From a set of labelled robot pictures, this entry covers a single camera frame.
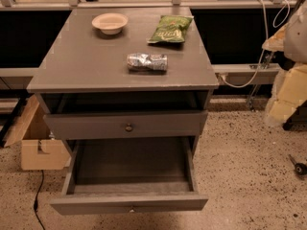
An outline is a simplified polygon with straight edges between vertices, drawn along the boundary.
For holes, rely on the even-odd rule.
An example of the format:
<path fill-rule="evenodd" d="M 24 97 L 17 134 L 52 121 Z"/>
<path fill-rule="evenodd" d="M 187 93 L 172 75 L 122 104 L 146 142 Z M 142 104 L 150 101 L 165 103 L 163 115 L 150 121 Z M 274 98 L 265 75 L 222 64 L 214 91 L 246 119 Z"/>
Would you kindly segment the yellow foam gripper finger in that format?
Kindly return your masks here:
<path fill-rule="evenodd" d="M 278 127 L 307 101 L 307 65 L 297 62 L 289 71 L 281 69 L 274 79 L 272 96 L 265 108 L 264 122 Z"/>

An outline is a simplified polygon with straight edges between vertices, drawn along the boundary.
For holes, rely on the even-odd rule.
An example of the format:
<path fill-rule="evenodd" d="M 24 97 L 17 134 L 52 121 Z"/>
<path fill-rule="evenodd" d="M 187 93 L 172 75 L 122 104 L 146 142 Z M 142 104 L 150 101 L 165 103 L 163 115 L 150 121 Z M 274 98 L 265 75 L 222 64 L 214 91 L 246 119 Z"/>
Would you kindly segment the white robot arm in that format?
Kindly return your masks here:
<path fill-rule="evenodd" d="M 262 48 L 282 52 L 286 59 L 295 63 L 290 70 L 279 71 L 266 106 L 265 123 L 269 127 L 278 127 L 307 101 L 307 1 L 263 43 Z"/>

